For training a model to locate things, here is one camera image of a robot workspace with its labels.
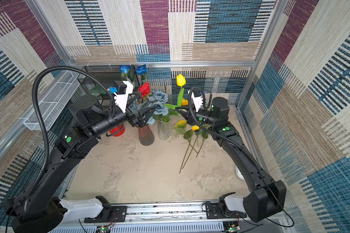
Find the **grey blue rose bouquet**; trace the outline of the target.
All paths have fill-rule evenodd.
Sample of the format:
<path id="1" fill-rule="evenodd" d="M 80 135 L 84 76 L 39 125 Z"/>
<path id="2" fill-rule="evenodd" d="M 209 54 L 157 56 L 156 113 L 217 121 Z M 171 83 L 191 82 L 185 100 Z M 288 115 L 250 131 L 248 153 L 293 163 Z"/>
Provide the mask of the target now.
<path id="1" fill-rule="evenodd" d="M 169 122 L 170 121 L 170 109 L 165 106 L 168 101 L 168 94 L 162 90 L 155 89 L 144 97 L 139 97 L 130 105 L 129 109 L 135 114 L 143 108 L 153 107 L 156 109 L 152 116 L 149 118 L 148 123 L 153 125 L 156 121 Z"/>

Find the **clear glass vase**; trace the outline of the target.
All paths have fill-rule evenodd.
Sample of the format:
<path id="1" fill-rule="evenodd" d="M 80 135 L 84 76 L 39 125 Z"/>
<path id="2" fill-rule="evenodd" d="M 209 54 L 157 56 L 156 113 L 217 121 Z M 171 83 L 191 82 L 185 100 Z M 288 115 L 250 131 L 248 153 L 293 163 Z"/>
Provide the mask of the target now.
<path id="1" fill-rule="evenodd" d="M 161 140 L 167 140 L 170 137 L 169 122 L 158 120 L 157 122 L 158 137 Z"/>

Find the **large yellow sunflower stem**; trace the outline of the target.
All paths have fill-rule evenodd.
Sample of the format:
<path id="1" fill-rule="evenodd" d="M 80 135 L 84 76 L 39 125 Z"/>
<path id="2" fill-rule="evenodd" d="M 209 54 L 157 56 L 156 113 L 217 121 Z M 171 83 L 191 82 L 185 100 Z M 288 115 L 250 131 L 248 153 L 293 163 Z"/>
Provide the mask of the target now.
<path id="1" fill-rule="evenodd" d="M 186 149 L 186 152 L 184 154 L 180 169 L 179 169 L 179 174 L 181 173 L 182 169 L 184 168 L 186 162 L 187 162 L 187 154 L 189 150 L 193 150 L 193 146 L 191 145 L 191 140 L 192 140 L 192 136 L 194 133 L 199 131 L 199 127 L 198 126 L 192 126 L 190 130 L 187 130 L 184 134 L 183 134 L 183 138 L 188 142 L 188 146 Z"/>

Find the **white round puck device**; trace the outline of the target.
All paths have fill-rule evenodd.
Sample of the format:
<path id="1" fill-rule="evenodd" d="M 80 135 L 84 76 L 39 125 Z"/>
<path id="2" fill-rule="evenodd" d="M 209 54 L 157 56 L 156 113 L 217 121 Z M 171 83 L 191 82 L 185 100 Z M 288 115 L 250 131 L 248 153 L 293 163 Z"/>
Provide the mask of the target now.
<path id="1" fill-rule="evenodd" d="M 244 177 L 243 177 L 243 175 L 242 175 L 242 173 L 241 173 L 241 171 L 238 169 L 238 167 L 236 166 L 235 167 L 235 173 L 236 173 L 236 176 L 240 179 L 240 180 L 245 180 L 244 179 Z"/>

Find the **small yellow sunflower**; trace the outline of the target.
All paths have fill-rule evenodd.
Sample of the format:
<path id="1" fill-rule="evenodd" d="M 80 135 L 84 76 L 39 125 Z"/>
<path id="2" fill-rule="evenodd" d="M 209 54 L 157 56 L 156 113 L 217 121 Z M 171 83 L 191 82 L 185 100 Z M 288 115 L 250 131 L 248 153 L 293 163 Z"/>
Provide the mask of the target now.
<path id="1" fill-rule="evenodd" d="M 188 104 L 189 104 L 188 100 L 182 99 L 182 101 L 181 101 L 181 105 L 182 105 L 182 106 L 186 106 L 186 105 L 188 105 Z"/>

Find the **dark ribbed glass vase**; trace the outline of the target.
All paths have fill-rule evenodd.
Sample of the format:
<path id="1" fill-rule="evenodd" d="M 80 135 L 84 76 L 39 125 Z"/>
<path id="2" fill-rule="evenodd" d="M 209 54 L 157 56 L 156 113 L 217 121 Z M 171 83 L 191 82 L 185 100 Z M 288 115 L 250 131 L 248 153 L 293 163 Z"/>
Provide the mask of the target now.
<path id="1" fill-rule="evenodd" d="M 142 145 L 150 146 L 151 144 L 153 144 L 155 140 L 155 136 L 152 130 L 150 129 L 149 124 L 145 125 L 142 128 L 139 127 L 138 132 L 139 132 L 139 141 Z"/>

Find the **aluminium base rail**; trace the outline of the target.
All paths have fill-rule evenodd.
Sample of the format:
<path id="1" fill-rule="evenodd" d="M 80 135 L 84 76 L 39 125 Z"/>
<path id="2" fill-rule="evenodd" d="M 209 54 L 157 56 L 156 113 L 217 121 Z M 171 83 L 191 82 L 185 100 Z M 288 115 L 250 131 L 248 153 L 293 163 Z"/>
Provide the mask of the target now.
<path id="1" fill-rule="evenodd" d="M 247 216 L 223 218 L 216 209 L 207 211 L 210 202 L 125 204 L 122 222 L 63 223 L 54 233 L 288 233 L 285 218 L 279 214 L 254 223 Z"/>

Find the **tall yellow sunflower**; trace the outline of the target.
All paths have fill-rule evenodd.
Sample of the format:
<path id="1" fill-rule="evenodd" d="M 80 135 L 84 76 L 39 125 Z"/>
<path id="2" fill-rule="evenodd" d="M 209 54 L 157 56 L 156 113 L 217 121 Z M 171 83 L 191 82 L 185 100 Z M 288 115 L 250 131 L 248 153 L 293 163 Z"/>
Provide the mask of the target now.
<path id="1" fill-rule="evenodd" d="M 187 162 L 190 159 L 190 157 L 192 155 L 192 152 L 196 151 L 195 146 L 198 144 L 198 136 L 199 136 L 198 133 L 199 133 L 199 131 L 194 133 L 193 136 L 192 136 L 191 145 L 193 146 L 193 150 L 192 151 L 191 150 L 188 151 Z"/>

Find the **red rose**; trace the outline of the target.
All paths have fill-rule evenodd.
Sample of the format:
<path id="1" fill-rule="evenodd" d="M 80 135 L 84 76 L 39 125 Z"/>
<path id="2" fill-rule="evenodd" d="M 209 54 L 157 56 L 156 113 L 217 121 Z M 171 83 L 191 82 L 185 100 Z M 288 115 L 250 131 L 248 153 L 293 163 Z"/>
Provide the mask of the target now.
<path id="1" fill-rule="evenodd" d="M 146 97 L 151 92 L 150 84 L 148 82 L 142 84 L 138 91 L 141 93 L 142 98 Z"/>

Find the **blue rose pair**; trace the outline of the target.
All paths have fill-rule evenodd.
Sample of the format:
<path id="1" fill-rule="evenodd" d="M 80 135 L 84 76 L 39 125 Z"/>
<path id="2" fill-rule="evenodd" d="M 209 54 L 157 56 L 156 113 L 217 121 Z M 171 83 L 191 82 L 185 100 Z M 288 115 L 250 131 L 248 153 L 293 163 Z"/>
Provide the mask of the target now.
<path id="1" fill-rule="evenodd" d="M 130 65 L 120 66 L 121 80 L 128 81 L 133 84 L 133 87 L 140 87 L 148 82 L 148 68 L 147 65 L 141 65 L 132 68 Z"/>

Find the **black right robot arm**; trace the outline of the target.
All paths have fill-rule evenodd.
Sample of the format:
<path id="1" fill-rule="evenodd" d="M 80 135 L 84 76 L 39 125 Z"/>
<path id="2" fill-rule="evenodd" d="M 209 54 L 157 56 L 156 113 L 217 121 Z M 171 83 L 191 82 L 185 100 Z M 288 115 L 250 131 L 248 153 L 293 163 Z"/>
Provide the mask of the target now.
<path id="1" fill-rule="evenodd" d="M 230 156 L 250 191 L 243 198 L 238 198 L 234 192 L 220 196 L 216 215 L 224 219 L 244 219 L 241 214 L 246 214 L 250 224 L 259 227 L 259 221 L 285 211 L 287 188 L 281 180 L 275 181 L 244 145 L 238 130 L 228 120 L 228 101 L 222 97 L 210 97 L 208 103 L 205 100 L 205 92 L 194 86 L 188 92 L 189 104 L 175 110 L 187 124 L 197 126 L 218 143 Z"/>

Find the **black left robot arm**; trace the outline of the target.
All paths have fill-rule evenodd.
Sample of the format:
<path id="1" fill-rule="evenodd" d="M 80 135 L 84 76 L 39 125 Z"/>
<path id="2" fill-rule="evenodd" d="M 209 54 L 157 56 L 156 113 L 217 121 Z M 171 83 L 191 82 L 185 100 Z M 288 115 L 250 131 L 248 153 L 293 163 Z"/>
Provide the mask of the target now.
<path id="1" fill-rule="evenodd" d="M 48 133 L 42 117 L 38 100 L 38 88 L 41 80 L 56 70 L 68 70 L 82 74 L 83 71 L 70 66 L 55 66 L 43 70 L 35 79 L 32 88 L 32 101 L 36 117 L 44 140 L 44 159 L 42 167 L 25 190 L 16 198 L 4 202 L 8 215 L 7 225 L 16 233 L 47 233 L 57 227 L 63 219 L 76 216 L 81 218 L 80 211 L 73 211 L 63 205 L 54 196 L 61 183 L 69 173 L 98 144 L 104 133 L 129 122 L 131 126 L 144 127 L 155 111 L 147 107 L 134 114 L 129 106 L 137 96 L 129 98 L 132 91 L 127 82 L 114 84 L 116 92 L 109 88 L 104 91 L 110 98 L 108 109 L 103 109 L 94 95 L 79 97 L 69 106 L 74 124 L 63 132 L 54 147 L 50 147 Z"/>

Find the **red pen cup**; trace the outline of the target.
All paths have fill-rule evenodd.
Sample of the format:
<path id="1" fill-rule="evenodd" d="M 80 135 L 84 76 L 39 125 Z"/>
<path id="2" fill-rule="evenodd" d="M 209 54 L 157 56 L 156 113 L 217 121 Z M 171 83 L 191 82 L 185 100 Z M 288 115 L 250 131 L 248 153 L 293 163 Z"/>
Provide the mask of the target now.
<path id="1" fill-rule="evenodd" d="M 111 129 L 108 133 L 106 133 L 106 137 L 110 137 L 110 136 L 118 137 L 123 135 L 124 132 L 125 132 L 124 124 L 121 124 L 120 126 L 117 126 Z"/>

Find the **yellow sunflower bouquet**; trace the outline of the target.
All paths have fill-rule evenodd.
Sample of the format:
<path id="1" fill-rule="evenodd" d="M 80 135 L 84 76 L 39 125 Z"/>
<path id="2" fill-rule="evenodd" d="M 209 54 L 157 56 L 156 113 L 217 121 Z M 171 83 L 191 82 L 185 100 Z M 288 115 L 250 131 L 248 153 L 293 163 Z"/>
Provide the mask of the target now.
<path id="1" fill-rule="evenodd" d="M 198 148 L 196 157 L 198 157 L 198 155 L 199 155 L 199 153 L 200 153 L 200 151 L 201 151 L 201 149 L 202 149 L 202 147 L 203 147 L 203 145 L 204 145 L 205 140 L 209 137 L 209 134 L 208 134 L 205 130 L 202 130 L 202 129 L 199 130 L 199 133 L 198 133 L 198 134 L 201 135 L 201 137 L 202 137 L 202 142 L 201 142 L 201 145 L 200 145 L 199 148 Z"/>

